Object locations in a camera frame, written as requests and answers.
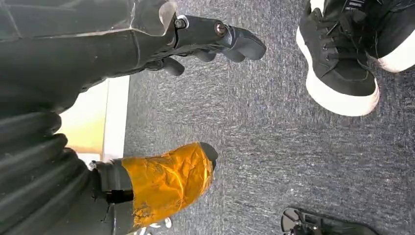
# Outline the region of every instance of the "black plastic piece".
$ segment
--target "black plastic piece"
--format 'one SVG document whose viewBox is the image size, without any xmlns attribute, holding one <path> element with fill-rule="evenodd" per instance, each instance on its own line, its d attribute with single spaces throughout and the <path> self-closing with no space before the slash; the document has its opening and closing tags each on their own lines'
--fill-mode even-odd
<svg viewBox="0 0 415 235">
<path fill-rule="evenodd" d="M 204 50 L 195 50 L 192 55 L 196 56 L 199 60 L 203 62 L 213 61 L 216 57 L 215 53 L 209 53 Z"/>
<path fill-rule="evenodd" d="M 163 59 L 163 69 L 172 76 L 180 76 L 184 72 L 184 66 L 170 57 Z"/>
<path fill-rule="evenodd" d="M 379 235 L 366 225 L 287 208 L 282 213 L 284 235 Z"/>
</svg>

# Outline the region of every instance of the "shoe label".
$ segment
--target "shoe label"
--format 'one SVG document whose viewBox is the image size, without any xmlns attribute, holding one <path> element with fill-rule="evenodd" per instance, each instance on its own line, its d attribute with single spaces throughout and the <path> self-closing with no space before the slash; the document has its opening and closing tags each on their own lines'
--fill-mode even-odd
<svg viewBox="0 0 415 235">
<path fill-rule="evenodd" d="M 346 11 L 360 10 L 363 8 L 365 0 L 347 0 L 345 4 Z"/>
</svg>

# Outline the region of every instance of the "foot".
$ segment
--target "foot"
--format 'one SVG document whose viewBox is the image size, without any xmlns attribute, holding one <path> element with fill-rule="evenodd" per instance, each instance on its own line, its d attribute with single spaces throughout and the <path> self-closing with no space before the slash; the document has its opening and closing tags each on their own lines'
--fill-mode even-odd
<svg viewBox="0 0 415 235">
<path fill-rule="evenodd" d="M 373 0 L 367 7 L 368 53 L 384 70 L 404 71 L 415 65 L 415 1 L 382 2 Z"/>
<path fill-rule="evenodd" d="M 297 44 L 308 63 L 307 90 L 334 113 L 366 115 L 379 101 L 379 88 L 355 30 L 365 16 L 362 6 L 322 2 L 308 1 L 297 30 Z"/>
</svg>

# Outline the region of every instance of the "metal bolt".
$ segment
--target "metal bolt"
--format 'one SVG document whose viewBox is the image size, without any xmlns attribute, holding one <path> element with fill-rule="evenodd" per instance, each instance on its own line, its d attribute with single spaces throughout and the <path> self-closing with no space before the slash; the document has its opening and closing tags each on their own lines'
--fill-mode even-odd
<svg viewBox="0 0 415 235">
<path fill-rule="evenodd" d="M 217 22 L 215 25 L 215 31 L 218 36 L 224 36 L 226 33 L 226 27 L 222 22 Z"/>
<path fill-rule="evenodd" d="M 182 19 L 178 19 L 174 22 L 174 25 L 176 26 L 177 29 L 180 28 L 186 28 L 186 22 Z"/>
</svg>

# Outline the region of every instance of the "shoelace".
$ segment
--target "shoelace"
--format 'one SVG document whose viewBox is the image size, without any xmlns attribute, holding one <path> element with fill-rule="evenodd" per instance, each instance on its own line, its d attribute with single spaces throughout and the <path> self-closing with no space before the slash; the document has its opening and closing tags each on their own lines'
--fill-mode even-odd
<svg viewBox="0 0 415 235">
<path fill-rule="evenodd" d="M 329 54 L 326 60 L 351 59 L 357 60 L 361 66 L 364 66 L 360 63 L 364 56 L 363 47 L 359 42 L 362 35 L 360 31 L 354 29 L 354 24 L 359 24 L 365 17 L 365 13 L 355 10 L 343 12 L 338 19 L 319 19 L 317 29 L 329 29 L 326 34 L 320 36 L 320 39 L 333 39 L 331 43 L 326 43 L 323 49 L 335 47 L 338 51 L 336 54 Z"/>
<path fill-rule="evenodd" d="M 370 40 L 374 41 L 376 56 L 378 56 L 378 35 L 381 33 L 382 28 L 388 22 L 388 19 L 392 16 L 391 13 L 405 10 L 411 6 L 415 7 L 415 0 L 391 0 L 386 4 L 383 2 L 383 0 L 376 1 L 378 4 L 382 5 L 382 7 L 377 11 L 370 11 L 369 9 L 368 28 L 371 29 L 369 38 Z"/>
</svg>

